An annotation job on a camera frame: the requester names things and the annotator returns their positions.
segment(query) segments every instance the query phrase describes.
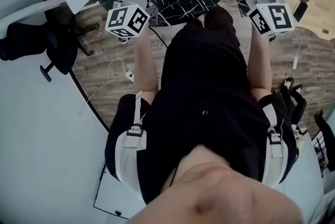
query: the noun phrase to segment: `office chair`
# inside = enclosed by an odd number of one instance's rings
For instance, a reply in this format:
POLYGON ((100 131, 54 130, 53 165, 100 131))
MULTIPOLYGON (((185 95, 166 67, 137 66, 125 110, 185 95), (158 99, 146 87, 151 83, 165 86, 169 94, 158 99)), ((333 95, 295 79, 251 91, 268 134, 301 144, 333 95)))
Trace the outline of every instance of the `office chair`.
POLYGON ((41 65, 40 71, 48 82, 51 82, 51 77, 48 73, 54 66, 64 75, 69 73, 75 62, 78 48, 87 57, 94 54, 93 51, 87 52, 77 38, 98 28, 99 24, 95 24, 80 33, 75 33, 74 14, 72 14, 71 23, 68 26, 63 26, 56 21, 48 21, 46 23, 46 36, 49 40, 47 55, 51 63, 46 68, 41 65))

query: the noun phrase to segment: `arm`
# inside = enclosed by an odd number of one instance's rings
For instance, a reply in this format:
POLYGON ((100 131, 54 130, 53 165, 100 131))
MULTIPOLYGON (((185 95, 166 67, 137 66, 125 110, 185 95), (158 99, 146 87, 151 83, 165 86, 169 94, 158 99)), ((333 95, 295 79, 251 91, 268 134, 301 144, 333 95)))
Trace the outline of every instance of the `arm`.
POLYGON ((251 94, 257 101, 271 94, 272 71, 269 39, 267 37, 261 37, 254 26, 252 26, 248 80, 251 94))
POLYGON ((135 38, 135 91, 142 91, 142 98, 152 103, 158 92, 158 77, 156 64, 153 59, 149 43, 148 27, 146 26, 140 37, 135 38))

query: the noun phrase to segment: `black t-shirt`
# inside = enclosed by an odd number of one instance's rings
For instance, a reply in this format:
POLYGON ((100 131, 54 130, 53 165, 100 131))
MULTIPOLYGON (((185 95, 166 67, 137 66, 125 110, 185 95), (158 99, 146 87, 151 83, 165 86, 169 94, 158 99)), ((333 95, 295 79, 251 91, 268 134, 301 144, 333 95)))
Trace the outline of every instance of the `black t-shirt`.
MULTIPOLYGON (((155 199, 167 177, 197 145, 225 158, 237 172, 261 181, 270 123, 262 108, 272 104, 276 132, 288 147, 284 177, 296 159, 296 141, 282 98, 251 95, 244 58, 235 35, 186 25, 172 40, 162 74, 162 88, 152 105, 142 100, 147 148, 137 152, 143 199, 155 199)), ((115 173, 115 144, 133 123, 135 96, 121 98, 105 150, 115 173)))

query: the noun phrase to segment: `person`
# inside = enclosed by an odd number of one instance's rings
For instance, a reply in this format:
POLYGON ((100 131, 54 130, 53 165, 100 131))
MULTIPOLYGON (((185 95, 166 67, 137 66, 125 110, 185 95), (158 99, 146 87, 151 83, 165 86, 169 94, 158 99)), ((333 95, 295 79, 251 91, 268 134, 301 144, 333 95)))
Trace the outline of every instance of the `person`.
POLYGON ((294 78, 289 77, 285 79, 284 82, 281 84, 281 93, 288 114, 291 116, 291 123, 292 125, 297 126, 303 117, 307 102, 300 94, 303 89, 303 85, 298 84, 293 87, 293 84, 294 78), (291 97, 295 99, 295 101, 297 102, 297 106, 294 105, 291 97))
POLYGON ((323 111, 320 110, 314 115, 315 123, 320 128, 323 135, 323 140, 325 141, 325 147, 327 149, 327 167, 329 171, 335 171, 335 136, 332 132, 329 124, 323 118, 323 111))
POLYGON ((172 39, 158 90, 148 30, 135 39, 137 95, 120 99, 105 148, 111 175, 148 204, 130 223, 302 223, 297 205, 261 183, 272 176, 268 145, 286 145, 276 184, 297 154, 271 94, 269 39, 252 29, 248 72, 239 46, 232 17, 212 8, 204 26, 194 19, 172 39))

